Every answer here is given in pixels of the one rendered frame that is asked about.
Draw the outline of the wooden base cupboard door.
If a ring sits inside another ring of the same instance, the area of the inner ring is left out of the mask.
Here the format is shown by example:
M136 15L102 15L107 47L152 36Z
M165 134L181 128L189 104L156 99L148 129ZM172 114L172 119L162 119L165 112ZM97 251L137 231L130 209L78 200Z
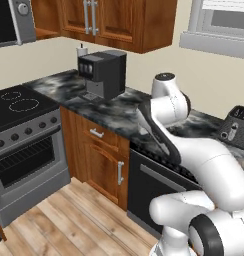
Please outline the wooden base cupboard door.
M93 143L85 143L88 183L117 204L118 199L118 160Z

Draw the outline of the wooden drawer front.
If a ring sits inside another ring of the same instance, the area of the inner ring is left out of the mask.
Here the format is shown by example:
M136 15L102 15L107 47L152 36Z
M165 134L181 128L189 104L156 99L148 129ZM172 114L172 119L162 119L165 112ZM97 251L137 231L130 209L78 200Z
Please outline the wooden drawer front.
M99 138L93 134L90 133L90 129L94 129L96 128L96 130L99 133L104 132L104 136L102 138ZM117 135L112 132L109 131L108 129L102 127L99 124L96 124L88 119L83 119L82 120L82 130L84 132L85 135L87 135L88 137L90 137L91 139L94 139L95 141L98 142L102 142L105 146L117 151L118 150L118 146L117 146Z

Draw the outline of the black coffee machine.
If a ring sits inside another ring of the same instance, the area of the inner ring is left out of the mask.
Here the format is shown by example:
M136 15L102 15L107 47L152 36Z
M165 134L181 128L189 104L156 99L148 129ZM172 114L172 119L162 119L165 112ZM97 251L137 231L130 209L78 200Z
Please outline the black coffee machine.
M85 100L109 101L125 91L127 53L106 50L80 56L79 75L85 79Z

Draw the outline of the white bottle with black cap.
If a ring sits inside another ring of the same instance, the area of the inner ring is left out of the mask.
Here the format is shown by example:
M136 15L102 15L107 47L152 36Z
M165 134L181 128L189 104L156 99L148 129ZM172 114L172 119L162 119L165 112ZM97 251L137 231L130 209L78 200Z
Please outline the white bottle with black cap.
M88 48L85 47L83 44L80 44L79 47L76 48L77 56L81 57L88 54Z

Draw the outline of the grey stove with oven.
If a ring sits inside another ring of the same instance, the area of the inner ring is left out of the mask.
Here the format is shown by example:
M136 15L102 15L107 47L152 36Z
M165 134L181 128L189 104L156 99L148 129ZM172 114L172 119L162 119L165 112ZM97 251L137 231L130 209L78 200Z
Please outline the grey stove with oven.
M0 90L0 224L69 183L59 105L22 85Z

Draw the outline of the black toaster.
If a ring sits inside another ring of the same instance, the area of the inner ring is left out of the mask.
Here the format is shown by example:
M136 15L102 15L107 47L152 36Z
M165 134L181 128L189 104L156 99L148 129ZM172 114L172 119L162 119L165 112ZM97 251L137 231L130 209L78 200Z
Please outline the black toaster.
M231 146L244 150L244 106L235 106L227 115L217 138Z

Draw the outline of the grey microwave oven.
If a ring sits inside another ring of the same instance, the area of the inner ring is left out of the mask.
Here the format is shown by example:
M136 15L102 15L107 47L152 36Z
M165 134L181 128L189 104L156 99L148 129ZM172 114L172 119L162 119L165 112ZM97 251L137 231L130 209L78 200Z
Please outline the grey microwave oven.
M31 0L0 0L0 47L35 40Z

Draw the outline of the wooden wall cupboard door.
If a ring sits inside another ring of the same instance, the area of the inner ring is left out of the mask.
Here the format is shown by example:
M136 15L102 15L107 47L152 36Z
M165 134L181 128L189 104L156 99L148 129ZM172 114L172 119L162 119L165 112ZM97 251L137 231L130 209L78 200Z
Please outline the wooden wall cupboard door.
M60 0L61 35L94 42L92 32L86 33L84 0Z
M143 0L98 0L95 42L138 52L141 48Z

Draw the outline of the white window frame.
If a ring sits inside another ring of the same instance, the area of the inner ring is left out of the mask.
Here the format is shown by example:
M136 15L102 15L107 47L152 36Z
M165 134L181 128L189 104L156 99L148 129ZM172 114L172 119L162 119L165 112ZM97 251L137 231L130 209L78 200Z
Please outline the white window frame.
M244 0L192 0L179 46L244 59Z

